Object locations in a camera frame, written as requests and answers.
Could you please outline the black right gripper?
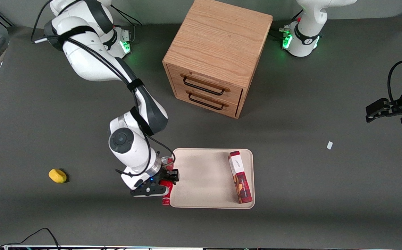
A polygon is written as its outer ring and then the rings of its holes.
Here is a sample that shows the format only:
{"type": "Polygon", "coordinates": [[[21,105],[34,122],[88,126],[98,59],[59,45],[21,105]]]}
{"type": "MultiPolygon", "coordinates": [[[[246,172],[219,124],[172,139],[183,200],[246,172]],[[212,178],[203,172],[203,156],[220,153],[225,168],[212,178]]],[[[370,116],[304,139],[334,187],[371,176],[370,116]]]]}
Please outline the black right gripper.
{"type": "Polygon", "coordinates": [[[179,170],[174,169],[173,163],[162,164],[159,172],[159,184],[176,185],[179,178],[179,170]]]}

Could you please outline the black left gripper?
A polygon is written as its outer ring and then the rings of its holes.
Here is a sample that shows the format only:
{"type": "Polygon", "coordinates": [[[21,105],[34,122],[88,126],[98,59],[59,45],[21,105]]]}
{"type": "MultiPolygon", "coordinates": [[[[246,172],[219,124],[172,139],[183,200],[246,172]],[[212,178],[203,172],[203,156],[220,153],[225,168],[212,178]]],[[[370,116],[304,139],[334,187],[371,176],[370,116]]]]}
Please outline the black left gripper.
{"type": "Polygon", "coordinates": [[[402,115],[402,99],[390,101],[387,98],[380,98],[366,107],[367,123],[384,116],[393,117],[399,115],[402,115]]]}

